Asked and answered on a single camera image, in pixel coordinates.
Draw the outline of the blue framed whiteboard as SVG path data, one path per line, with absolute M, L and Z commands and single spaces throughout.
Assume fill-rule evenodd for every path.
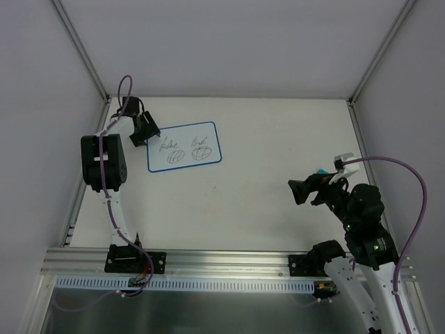
M 223 160 L 216 124 L 212 121 L 161 129 L 147 141 L 151 173 L 218 164 Z

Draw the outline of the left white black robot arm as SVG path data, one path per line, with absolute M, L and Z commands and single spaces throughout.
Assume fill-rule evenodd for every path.
M 127 222 L 122 207 L 122 186 L 128 178 L 124 142 L 141 148 L 161 130 L 139 97 L 123 97 L 120 107 L 104 128 L 81 138 L 83 181 L 101 200 L 111 228 L 111 252 L 125 250 L 120 263 L 127 271 L 137 272 L 145 263 L 138 232 Z

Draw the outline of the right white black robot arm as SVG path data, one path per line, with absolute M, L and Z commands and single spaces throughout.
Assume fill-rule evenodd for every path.
M 348 180 L 335 174 L 313 174 L 304 181 L 290 180 L 288 185 L 297 205 L 315 193 L 311 204 L 326 205 L 339 219 L 348 251 L 368 287 L 358 280 L 336 240 L 316 244 L 300 260 L 289 262 L 290 275 L 329 277 L 337 294 L 359 316 L 363 333 L 418 333 L 407 294 L 399 287 L 396 265 L 400 258 L 394 240 L 381 224 L 385 206 L 378 187 L 358 184 L 349 190 Z

